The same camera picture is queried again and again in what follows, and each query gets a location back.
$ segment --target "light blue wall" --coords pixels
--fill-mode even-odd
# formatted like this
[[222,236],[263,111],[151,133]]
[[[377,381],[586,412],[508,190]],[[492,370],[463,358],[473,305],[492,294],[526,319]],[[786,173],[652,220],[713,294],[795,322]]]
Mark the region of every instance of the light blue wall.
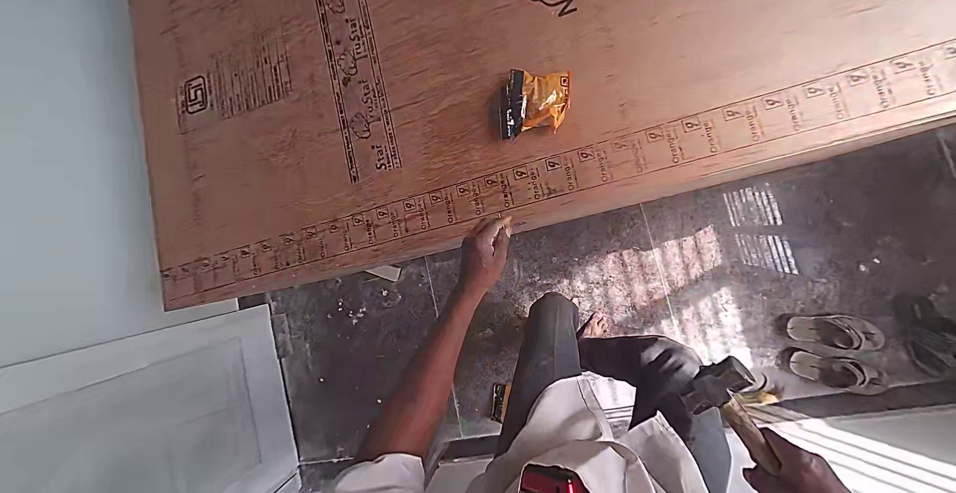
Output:
[[126,0],[0,0],[0,366],[163,313]]

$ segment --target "white shirt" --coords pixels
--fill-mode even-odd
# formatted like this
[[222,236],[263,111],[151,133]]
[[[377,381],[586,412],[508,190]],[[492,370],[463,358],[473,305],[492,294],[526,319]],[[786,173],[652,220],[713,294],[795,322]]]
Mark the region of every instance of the white shirt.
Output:
[[[556,381],[534,402],[508,452],[488,464],[468,493],[518,490],[528,463],[573,470],[592,493],[707,493],[684,441],[658,413],[621,438],[583,375]],[[422,459],[386,454],[339,475],[336,493],[423,493]]]

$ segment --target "fingers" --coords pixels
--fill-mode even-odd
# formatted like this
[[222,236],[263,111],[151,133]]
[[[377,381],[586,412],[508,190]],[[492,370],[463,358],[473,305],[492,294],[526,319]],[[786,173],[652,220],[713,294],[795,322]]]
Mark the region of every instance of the fingers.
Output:
[[766,438],[767,442],[771,445],[773,452],[777,454],[777,457],[782,461],[787,460],[795,462],[796,459],[805,452],[804,449],[795,445],[786,438],[780,437],[780,434],[774,432],[770,428],[760,428],[760,433],[764,434],[764,438]]
[[744,469],[744,480],[760,493],[785,493],[787,489],[779,479],[765,473],[760,467]]
[[475,227],[472,228],[472,230],[469,232],[469,235],[470,235],[470,236],[477,236],[477,235],[478,235],[478,232],[481,232],[482,228],[484,228],[485,226],[487,226],[487,225],[488,225],[490,222],[492,222],[493,220],[494,220],[493,218],[482,218],[481,220],[478,221],[477,224],[475,224]]
[[499,255],[508,254],[508,243],[511,241],[511,217],[506,217],[502,219],[502,227],[498,231],[498,235],[494,237],[494,255],[495,257]]
[[476,227],[478,244],[491,245],[498,236],[498,232],[505,230],[504,235],[510,236],[511,217],[506,218],[487,218],[480,223],[480,228]]

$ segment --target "hand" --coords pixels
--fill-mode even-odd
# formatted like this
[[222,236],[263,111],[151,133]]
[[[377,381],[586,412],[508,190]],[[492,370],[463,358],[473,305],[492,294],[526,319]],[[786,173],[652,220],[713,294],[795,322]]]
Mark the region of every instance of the hand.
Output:
[[511,217],[485,218],[462,241],[458,287],[484,295],[501,277],[508,257]]
[[760,467],[744,469],[744,478],[760,493],[850,493],[822,457],[796,446],[773,430],[760,428],[783,465],[780,478]]

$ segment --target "white door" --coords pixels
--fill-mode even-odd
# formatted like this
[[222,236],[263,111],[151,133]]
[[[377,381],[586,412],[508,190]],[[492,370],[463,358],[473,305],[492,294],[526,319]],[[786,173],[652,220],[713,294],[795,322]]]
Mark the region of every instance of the white door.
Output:
[[0,370],[0,491],[272,493],[296,464],[265,305]]

